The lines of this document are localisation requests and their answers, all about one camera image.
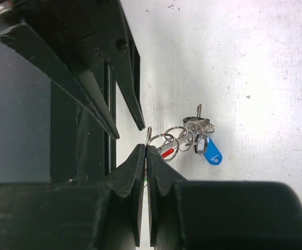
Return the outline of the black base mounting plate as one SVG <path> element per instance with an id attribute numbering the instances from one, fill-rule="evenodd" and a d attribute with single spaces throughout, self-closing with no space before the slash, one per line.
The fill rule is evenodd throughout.
<path id="1" fill-rule="evenodd" d="M 51 83 L 51 182 L 96 182 L 115 165 L 116 141 L 84 107 Z"/>

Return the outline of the keyring bunch with coloured tags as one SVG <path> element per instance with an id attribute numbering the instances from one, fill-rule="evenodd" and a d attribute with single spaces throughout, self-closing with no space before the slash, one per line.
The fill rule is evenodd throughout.
<path id="1" fill-rule="evenodd" d="M 152 135 L 152 128 L 148 127 L 146 145 L 162 138 L 162 144 L 157 147 L 158 153 L 167 163 L 173 161 L 178 153 L 193 150 L 196 155 L 203 155 L 206 161 L 213 166 L 222 163 L 222 154 L 211 139 L 215 126 L 210 119 L 202 117 L 202 104 L 197 106 L 195 116 L 183 118 L 181 126 L 168 128 L 164 133 Z"/>

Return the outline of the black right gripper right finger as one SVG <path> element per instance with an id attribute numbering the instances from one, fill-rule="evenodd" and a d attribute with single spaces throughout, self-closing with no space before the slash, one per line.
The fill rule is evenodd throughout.
<path id="1" fill-rule="evenodd" d="M 302 204 L 286 184 L 190 181 L 146 150 L 154 249 L 302 249 Z"/>

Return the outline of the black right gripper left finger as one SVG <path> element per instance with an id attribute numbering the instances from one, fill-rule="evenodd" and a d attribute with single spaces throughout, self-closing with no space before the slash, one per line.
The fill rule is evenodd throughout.
<path id="1" fill-rule="evenodd" d="M 1 183 L 0 249 L 136 249 L 145 145 L 88 184 Z"/>

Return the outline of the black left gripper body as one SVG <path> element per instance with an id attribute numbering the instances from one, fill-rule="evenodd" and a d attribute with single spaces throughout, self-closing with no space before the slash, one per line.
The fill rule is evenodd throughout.
<path id="1" fill-rule="evenodd" d="M 130 75 L 130 29 L 120 1 L 0 1 L 0 41 L 24 59 L 57 57 Z"/>

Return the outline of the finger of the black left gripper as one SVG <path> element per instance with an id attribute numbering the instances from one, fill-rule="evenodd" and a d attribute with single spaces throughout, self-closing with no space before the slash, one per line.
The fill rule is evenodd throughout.
<path id="1" fill-rule="evenodd" d="M 0 42 L 47 75 L 81 104 L 113 138 L 120 135 L 92 72 L 82 65 L 68 67 L 26 22 L 0 22 Z"/>
<path id="2" fill-rule="evenodd" d="M 109 58 L 119 89 L 130 114 L 141 131 L 145 121 L 140 102 L 140 55 L 120 1 L 108 1 Z"/>

